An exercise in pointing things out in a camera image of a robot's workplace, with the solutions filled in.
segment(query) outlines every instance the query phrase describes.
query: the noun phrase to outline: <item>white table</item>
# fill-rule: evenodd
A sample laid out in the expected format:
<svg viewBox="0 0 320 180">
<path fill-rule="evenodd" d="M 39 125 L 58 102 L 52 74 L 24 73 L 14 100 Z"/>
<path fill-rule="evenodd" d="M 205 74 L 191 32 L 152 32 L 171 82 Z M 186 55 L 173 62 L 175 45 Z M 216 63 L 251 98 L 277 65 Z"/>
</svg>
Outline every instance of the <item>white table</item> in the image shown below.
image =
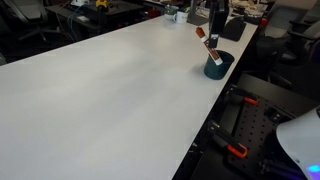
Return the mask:
<svg viewBox="0 0 320 180">
<path fill-rule="evenodd" d="M 256 30 L 219 40 L 235 62 L 214 81 L 195 28 L 159 17 L 0 67 L 0 179 L 171 179 Z"/>
</svg>

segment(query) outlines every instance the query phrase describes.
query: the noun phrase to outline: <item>white robot body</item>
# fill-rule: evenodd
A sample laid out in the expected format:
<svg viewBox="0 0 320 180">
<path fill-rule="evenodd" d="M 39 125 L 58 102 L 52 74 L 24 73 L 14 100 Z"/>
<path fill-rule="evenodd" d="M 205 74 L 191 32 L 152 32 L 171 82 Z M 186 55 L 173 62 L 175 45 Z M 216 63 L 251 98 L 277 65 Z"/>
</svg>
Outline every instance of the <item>white robot body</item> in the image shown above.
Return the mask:
<svg viewBox="0 0 320 180">
<path fill-rule="evenodd" d="M 89 4 L 89 0 L 72 0 L 71 5 L 73 6 L 83 6 L 84 4 Z"/>
<path fill-rule="evenodd" d="M 320 107 L 285 123 L 276 130 L 284 151 L 308 179 L 320 179 Z"/>
</svg>

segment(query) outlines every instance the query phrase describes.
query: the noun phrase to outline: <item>yellow object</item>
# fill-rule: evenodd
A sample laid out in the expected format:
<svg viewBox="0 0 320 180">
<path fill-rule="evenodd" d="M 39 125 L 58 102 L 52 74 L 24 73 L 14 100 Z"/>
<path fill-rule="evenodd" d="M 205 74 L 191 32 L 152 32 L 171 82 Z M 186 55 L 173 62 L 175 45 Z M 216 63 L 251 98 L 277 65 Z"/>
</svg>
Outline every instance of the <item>yellow object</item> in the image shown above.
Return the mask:
<svg viewBox="0 0 320 180">
<path fill-rule="evenodd" d="M 107 0 L 97 0 L 96 7 L 99 7 L 99 6 L 103 6 L 104 8 L 107 8 L 108 6 Z"/>
</svg>

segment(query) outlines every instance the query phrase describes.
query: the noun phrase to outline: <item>dark blue cup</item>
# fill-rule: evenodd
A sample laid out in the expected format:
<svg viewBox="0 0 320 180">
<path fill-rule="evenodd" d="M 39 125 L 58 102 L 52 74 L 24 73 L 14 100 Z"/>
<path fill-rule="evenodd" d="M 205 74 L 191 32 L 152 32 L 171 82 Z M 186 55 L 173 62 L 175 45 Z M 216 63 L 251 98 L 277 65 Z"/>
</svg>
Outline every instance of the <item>dark blue cup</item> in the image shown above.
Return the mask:
<svg viewBox="0 0 320 180">
<path fill-rule="evenodd" d="M 211 56 L 209 56 L 207 59 L 207 63 L 204 67 L 204 74 L 207 77 L 214 80 L 222 79 L 226 75 L 231 64 L 234 61 L 234 57 L 231 54 L 219 50 L 217 50 L 217 52 L 220 58 L 222 59 L 223 63 L 217 66 L 214 60 L 211 58 Z"/>
</svg>

